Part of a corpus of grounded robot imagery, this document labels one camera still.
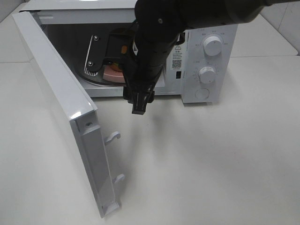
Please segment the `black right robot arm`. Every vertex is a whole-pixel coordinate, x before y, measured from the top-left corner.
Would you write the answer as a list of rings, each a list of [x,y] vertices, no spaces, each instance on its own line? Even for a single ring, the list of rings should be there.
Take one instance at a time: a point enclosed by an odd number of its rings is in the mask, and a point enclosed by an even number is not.
[[[144,114],[178,37],[186,30],[248,23],[270,6],[270,0],[139,0],[132,28],[91,37],[85,71],[97,73],[117,64],[125,78],[123,97],[134,114]]]

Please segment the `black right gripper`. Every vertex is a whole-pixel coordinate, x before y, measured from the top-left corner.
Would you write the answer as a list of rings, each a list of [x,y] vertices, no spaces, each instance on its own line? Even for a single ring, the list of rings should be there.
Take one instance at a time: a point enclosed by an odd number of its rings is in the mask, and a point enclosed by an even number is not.
[[[144,115],[147,104],[154,100],[154,88],[163,69],[164,43],[148,41],[140,31],[126,28],[93,35],[98,41],[91,45],[94,66],[90,71],[99,72],[118,63],[125,79],[123,97],[132,105],[132,114]]]

